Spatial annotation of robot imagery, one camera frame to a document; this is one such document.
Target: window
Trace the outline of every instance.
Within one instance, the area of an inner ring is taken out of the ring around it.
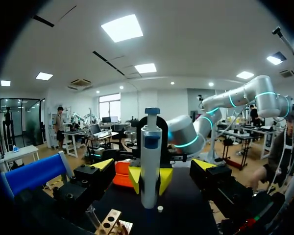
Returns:
[[[99,118],[117,116],[121,119],[121,94],[111,94],[99,97]]]

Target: orange block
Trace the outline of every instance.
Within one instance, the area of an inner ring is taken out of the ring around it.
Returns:
[[[116,176],[113,178],[113,183],[119,186],[134,188],[128,173],[129,163],[119,162],[115,164]]]

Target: square ceiling panel light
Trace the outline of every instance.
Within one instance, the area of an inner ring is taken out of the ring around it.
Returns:
[[[135,68],[139,73],[157,72],[157,69],[154,63],[144,64],[144,65],[135,65]]]
[[[36,79],[48,81],[52,76],[53,76],[52,74],[40,72],[37,75]]]
[[[101,26],[115,42],[143,36],[143,32],[135,15],[124,16]]]
[[[268,56],[267,60],[270,61],[271,63],[273,63],[274,65],[278,65],[278,64],[281,64],[283,62],[280,59],[275,58],[273,56]]]
[[[252,76],[254,76],[254,74],[251,73],[251,72],[244,71],[244,72],[241,72],[241,73],[237,74],[236,76],[239,77],[239,78],[242,78],[242,79],[249,79]]]
[[[278,51],[276,54],[273,54],[272,56],[268,56],[267,60],[273,63],[274,65],[279,65],[286,60],[286,57],[281,52]]]
[[[1,86],[2,87],[9,87],[9,86],[11,86],[11,81],[1,80]]]

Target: monitor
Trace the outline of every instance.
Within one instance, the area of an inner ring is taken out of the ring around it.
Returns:
[[[110,121],[114,123],[119,122],[118,116],[110,117]]]
[[[102,123],[110,123],[111,122],[111,118],[110,117],[103,117],[102,118]]]
[[[101,129],[98,124],[95,124],[95,125],[90,125],[90,131],[94,135],[101,132]]]

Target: person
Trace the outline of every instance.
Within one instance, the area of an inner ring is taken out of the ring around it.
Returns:
[[[58,113],[55,118],[55,123],[54,123],[54,129],[57,134],[57,141],[59,142],[59,148],[62,150],[63,147],[63,140],[64,140],[64,126],[63,126],[63,121],[61,118],[61,114],[63,112],[63,107],[58,107]]]
[[[263,165],[253,173],[249,182],[253,191],[257,190],[259,181],[263,183],[269,181],[272,183],[276,172],[277,176],[274,183],[278,183],[279,186],[281,186],[284,182],[294,159],[294,117],[289,117],[287,119],[286,128],[286,146],[280,167],[278,168],[284,148],[284,132],[281,132],[275,138],[268,157],[268,164]]]
[[[257,109],[252,104],[250,105],[250,109],[251,122],[254,123],[254,126],[260,126],[260,118]]]

